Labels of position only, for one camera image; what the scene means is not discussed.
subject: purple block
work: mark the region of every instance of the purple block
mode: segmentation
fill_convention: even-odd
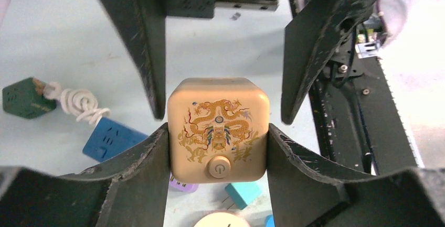
[[[169,186],[175,189],[178,189],[182,192],[192,193],[198,189],[198,184],[185,184],[177,181],[173,175],[170,173],[170,181],[168,182]]]

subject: black metal frame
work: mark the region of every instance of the black metal frame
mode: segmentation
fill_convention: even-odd
[[[101,1],[139,71],[155,118],[163,118],[165,16],[211,18],[219,0]],[[270,125],[267,170],[276,226],[445,226],[445,170],[413,167],[378,60],[357,60],[353,67],[359,70],[341,89],[323,71],[329,60],[342,60],[341,43],[375,1],[310,0],[298,14],[291,3],[282,120],[293,121],[309,91],[324,157]],[[370,94],[361,95],[362,89]],[[367,174],[371,161],[380,176]],[[78,175],[1,168],[0,225],[162,226],[168,177],[166,124]]]

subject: white rope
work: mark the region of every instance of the white rope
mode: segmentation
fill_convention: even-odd
[[[49,100],[58,100],[66,114],[76,116],[76,121],[88,121],[90,125],[97,126],[102,117],[110,114],[110,109],[99,109],[96,97],[84,89],[65,89],[58,82],[51,82],[44,88],[44,97]]]

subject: screw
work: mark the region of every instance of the screw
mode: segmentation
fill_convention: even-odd
[[[338,68],[339,73],[346,73],[346,71],[347,71],[347,65],[345,64]]]

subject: bright blue object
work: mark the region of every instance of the bright blue object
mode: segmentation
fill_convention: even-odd
[[[103,162],[133,147],[148,136],[109,118],[100,119],[82,152]]]
[[[226,192],[240,210],[251,204],[261,195],[256,182],[234,182],[226,186]]]
[[[273,221],[273,215],[268,215],[266,217],[266,227],[275,227],[275,222]]]

